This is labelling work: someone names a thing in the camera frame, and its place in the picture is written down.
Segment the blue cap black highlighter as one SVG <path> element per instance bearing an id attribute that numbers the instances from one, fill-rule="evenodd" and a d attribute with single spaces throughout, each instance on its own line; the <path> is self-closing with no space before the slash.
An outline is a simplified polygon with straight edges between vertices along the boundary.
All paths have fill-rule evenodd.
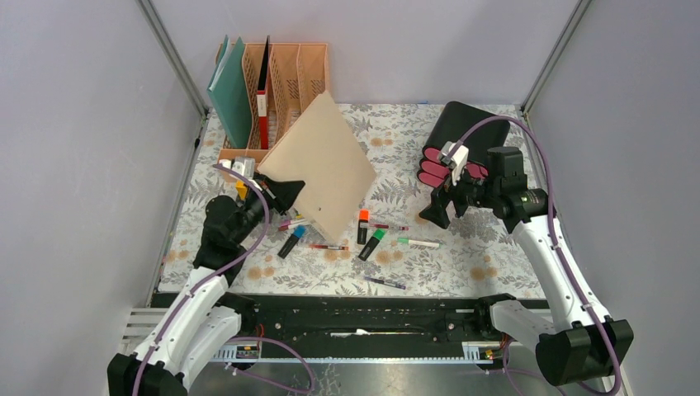
<path id="1" fill-rule="evenodd" d="M 306 227 L 304 225 L 297 226 L 292 232 L 292 234 L 285 241 L 277 256 L 282 259 L 286 258 L 289 255 L 289 253 L 293 250 L 293 248 L 297 245 L 297 243 L 302 239 L 302 237 L 305 234 L 305 231 Z"/>

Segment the beige kraft notebook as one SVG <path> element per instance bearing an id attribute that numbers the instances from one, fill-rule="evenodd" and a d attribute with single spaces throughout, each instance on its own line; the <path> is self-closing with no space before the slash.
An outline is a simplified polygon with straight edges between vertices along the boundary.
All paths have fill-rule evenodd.
<path id="1" fill-rule="evenodd" d="M 258 165 L 275 182 L 303 181 L 292 207 L 339 243 L 376 171 L 330 92 L 319 94 Z"/>

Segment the green cap black highlighter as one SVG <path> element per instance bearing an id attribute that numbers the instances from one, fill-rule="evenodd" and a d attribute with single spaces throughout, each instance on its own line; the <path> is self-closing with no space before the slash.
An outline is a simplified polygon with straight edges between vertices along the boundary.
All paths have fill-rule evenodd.
<path id="1" fill-rule="evenodd" d="M 368 239 L 367 243 L 364 245 L 364 248 L 358 254 L 357 258 L 361 261 L 366 261 L 384 238 L 385 233 L 385 229 L 376 229 L 372 236 Z"/>

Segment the orange cap black highlighter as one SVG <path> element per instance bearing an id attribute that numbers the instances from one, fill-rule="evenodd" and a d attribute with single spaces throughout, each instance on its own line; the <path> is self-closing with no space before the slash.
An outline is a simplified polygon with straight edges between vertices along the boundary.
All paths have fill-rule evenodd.
<path id="1" fill-rule="evenodd" d="M 357 244 L 365 245 L 367 243 L 367 230 L 370 219 L 369 210 L 362 209 L 358 214 L 357 221 Z"/>

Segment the red binder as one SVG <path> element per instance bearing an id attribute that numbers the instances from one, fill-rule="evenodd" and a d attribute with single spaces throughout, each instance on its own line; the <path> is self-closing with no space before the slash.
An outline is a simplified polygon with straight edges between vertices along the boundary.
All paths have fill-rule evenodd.
<path id="1" fill-rule="evenodd" d="M 269 148 L 269 133 L 268 133 L 268 120 L 267 120 L 267 90 L 268 90 L 268 66 L 270 58 L 270 36 L 268 35 L 265 41 L 262 52 L 262 61 L 258 76 L 258 85 L 256 91 L 256 103 L 258 107 L 258 128 L 259 128 L 259 139 L 260 139 L 260 149 Z"/>

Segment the teal folder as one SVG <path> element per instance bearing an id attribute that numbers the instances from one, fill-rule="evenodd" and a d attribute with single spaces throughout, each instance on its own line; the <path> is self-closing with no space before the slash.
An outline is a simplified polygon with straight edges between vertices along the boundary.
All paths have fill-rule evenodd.
<path id="1" fill-rule="evenodd" d="M 252 114 L 242 67 L 245 43 L 227 35 L 218 53 L 215 70 L 206 89 L 229 145 L 245 149 L 252 130 Z"/>

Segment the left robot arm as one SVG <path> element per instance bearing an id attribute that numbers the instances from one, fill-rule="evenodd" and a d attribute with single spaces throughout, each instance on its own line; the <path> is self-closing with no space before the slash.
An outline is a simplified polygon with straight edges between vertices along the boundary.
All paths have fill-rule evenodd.
<path id="1" fill-rule="evenodd" d="M 259 173 L 242 181 L 248 188 L 244 200 L 219 195 L 206 204 L 201 246 L 186 284 L 134 351 L 111 359 L 110 395 L 187 395 L 229 339 L 255 331 L 252 302 L 228 291 L 261 240 L 249 248 L 243 242 L 259 225 L 268 227 L 272 213 L 286 213 L 305 183 Z"/>

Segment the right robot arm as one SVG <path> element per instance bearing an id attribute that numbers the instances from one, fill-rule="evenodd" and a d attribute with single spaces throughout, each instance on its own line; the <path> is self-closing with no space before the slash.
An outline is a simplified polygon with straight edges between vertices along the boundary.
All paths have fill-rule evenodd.
<path id="1" fill-rule="evenodd" d="M 553 204 L 541 188 L 531 188 L 518 148 L 487 151 L 486 173 L 467 169 L 469 150 L 447 143 L 439 160 L 449 173 L 431 193 L 420 217 L 442 229 L 450 224 L 447 206 L 461 217 L 471 207 L 486 208 L 500 219 L 525 252 L 546 296 L 551 318 L 499 294 L 479 299 L 473 327 L 481 338 L 506 335 L 532 351 L 546 382 L 554 386 L 614 376 L 614 387 L 634 332 L 625 319 L 614 319 L 588 286 L 561 233 Z"/>

